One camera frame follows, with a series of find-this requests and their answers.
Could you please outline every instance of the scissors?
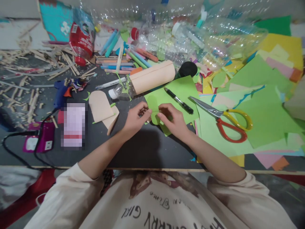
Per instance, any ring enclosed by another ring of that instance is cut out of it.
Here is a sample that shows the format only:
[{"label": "scissors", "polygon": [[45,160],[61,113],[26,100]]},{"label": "scissors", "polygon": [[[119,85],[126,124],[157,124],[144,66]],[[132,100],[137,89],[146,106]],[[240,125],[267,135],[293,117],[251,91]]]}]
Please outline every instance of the scissors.
[{"label": "scissors", "polygon": [[[236,110],[236,109],[228,109],[226,111],[219,111],[215,108],[213,108],[212,106],[206,104],[205,102],[202,102],[199,99],[196,99],[192,96],[190,96],[189,98],[191,98],[195,103],[198,104],[198,106],[200,106],[202,109],[206,110],[210,115],[214,116],[216,118],[216,125],[221,133],[221,135],[228,140],[229,142],[232,143],[242,143],[244,141],[247,140],[247,134],[246,131],[249,131],[253,128],[253,123],[251,118],[243,111],[241,110]],[[247,127],[243,127],[242,125],[239,124],[239,122],[237,122],[232,115],[229,114],[229,112],[232,113],[238,113],[241,116],[243,116],[247,122]],[[224,122],[223,120],[221,120],[221,116],[224,115],[226,116],[235,126]],[[239,132],[241,134],[241,138],[239,140],[233,140],[231,138],[228,137],[228,135],[225,133],[223,126],[229,127],[237,132]]]}]

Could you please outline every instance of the scissor handle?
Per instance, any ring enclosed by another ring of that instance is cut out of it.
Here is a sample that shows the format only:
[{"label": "scissor handle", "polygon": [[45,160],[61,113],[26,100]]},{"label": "scissor handle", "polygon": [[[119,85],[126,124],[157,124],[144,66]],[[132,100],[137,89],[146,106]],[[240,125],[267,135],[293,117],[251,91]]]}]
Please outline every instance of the scissor handle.
[{"label": "scissor handle", "polygon": [[[226,123],[226,122],[222,121],[221,118],[218,118],[216,121],[217,121],[216,125],[217,125],[221,135],[226,140],[228,140],[229,142],[232,142],[232,143],[242,143],[242,142],[247,140],[248,136],[247,136],[247,134],[246,134],[246,132],[244,130],[242,130],[242,129],[236,127],[236,126],[233,126],[233,125],[231,125],[229,123]],[[228,135],[225,133],[225,131],[224,131],[222,126],[229,127],[231,129],[239,132],[241,134],[241,138],[239,140],[233,140],[233,139],[229,138]]]},{"label": "scissor handle", "polygon": [[[229,114],[229,112],[237,113],[237,114],[240,114],[241,116],[243,116],[247,122],[247,127],[245,128],[242,125],[240,125],[239,122],[237,120],[235,120],[235,118],[233,118],[232,115]],[[226,116],[235,126],[239,127],[240,129],[242,129],[244,131],[249,131],[253,128],[253,123],[252,123],[250,116],[247,113],[243,112],[242,110],[228,109],[223,112],[223,115]]]}]

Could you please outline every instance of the hand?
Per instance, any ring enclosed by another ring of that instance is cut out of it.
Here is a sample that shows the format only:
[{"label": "hand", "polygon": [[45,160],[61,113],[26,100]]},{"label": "hand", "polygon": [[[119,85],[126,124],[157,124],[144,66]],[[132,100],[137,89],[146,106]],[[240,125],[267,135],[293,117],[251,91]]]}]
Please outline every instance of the hand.
[{"label": "hand", "polygon": [[152,110],[148,109],[147,103],[143,101],[140,102],[134,108],[129,110],[123,131],[125,131],[129,138],[131,138],[142,128],[143,124],[149,119],[151,114]]},{"label": "hand", "polygon": [[177,138],[183,140],[190,133],[190,130],[185,124],[182,112],[177,110],[171,103],[161,104],[159,111],[158,117]]}]

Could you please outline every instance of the white sleeve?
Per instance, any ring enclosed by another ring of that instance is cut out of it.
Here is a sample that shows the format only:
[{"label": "white sleeve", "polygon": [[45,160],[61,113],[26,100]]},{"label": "white sleeve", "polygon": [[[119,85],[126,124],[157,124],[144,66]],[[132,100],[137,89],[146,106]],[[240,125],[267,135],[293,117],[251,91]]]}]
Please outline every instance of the white sleeve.
[{"label": "white sleeve", "polygon": [[79,228],[100,199],[103,185],[102,177],[92,180],[75,164],[56,179],[25,229]]},{"label": "white sleeve", "polygon": [[296,229],[284,208],[269,196],[269,189],[249,172],[233,184],[212,178],[207,188],[251,229]]}]

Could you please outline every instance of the power cord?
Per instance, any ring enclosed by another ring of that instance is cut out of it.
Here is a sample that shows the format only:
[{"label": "power cord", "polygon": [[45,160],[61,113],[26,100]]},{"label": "power cord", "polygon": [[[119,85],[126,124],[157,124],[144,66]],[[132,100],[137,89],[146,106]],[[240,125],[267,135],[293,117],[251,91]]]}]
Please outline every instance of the power cord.
[{"label": "power cord", "polygon": [[27,168],[29,169],[33,169],[33,170],[44,170],[44,169],[40,169],[40,168],[34,168],[32,166],[30,166],[30,164],[28,164],[23,158],[19,157],[17,154],[15,154],[13,151],[11,151],[5,144],[5,141],[7,138],[9,137],[13,137],[13,136],[19,136],[19,135],[22,135],[22,136],[25,136],[25,135],[38,135],[38,140],[37,140],[37,144],[36,144],[36,147],[34,149],[34,157],[39,160],[40,162],[42,162],[43,164],[47,165],[47,166],[50,166],[52,169],[57,169],[57,170],[65,170],[63,168],[59,168],[59,167],[55,167],[47,162],[45,162],[44,160],[42,160],[41,158],[38,157],[37,155],[37,149],[38,149],[38,146],[39,146],[39,143],[40,143],[40,140],[41,140],[41,137],[42,137],[42,132],[43,132],[43,127],[44,127],[44,123],[45,121],[50,118],[58,109],[54,109],[51,114],[49,114],[40,124],[40,128],[39,128],[39,131],[38,130],[35,130],[35,131],[25,131],[25,132],[18,132],[18,133],[12,133],[12,134],[9,134],[7,135],[6,137],[4,137],[4,139],[2,140],[2,145],[4,147],[4,149],[9,153],[11,154],[12,156],[14,156],[16,159],[18,159],[22,164],[24,164]]}]

